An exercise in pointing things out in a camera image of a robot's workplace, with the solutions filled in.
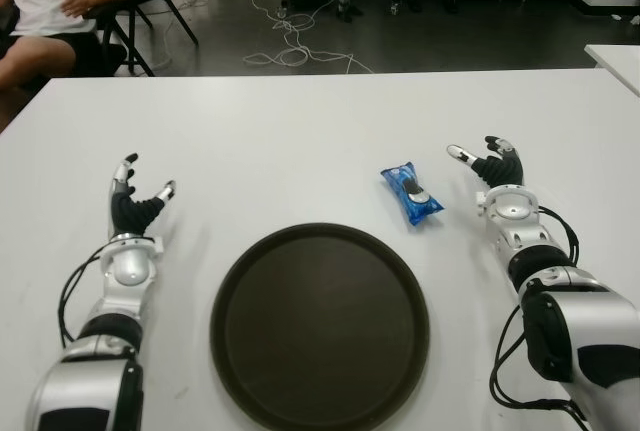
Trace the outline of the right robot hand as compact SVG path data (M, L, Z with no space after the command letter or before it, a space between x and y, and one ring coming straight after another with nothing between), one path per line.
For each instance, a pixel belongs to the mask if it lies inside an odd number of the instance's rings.
M521 159L514 145L504 138L486 136L486 147L492 155L478 157L468 150L451 144L447 153L456 161L469 167L490 188L502 185L524 184L524 170Z

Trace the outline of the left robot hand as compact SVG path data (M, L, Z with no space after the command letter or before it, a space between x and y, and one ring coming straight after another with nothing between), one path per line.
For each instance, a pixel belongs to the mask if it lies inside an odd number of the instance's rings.
M129 183L129 179L135 174L133 165L138 158L137 153L129 154L114 171L108 197L110 239L121 235L143 236L175 196L176 182L170 180L152 198L142 201L133 199L135 187Z

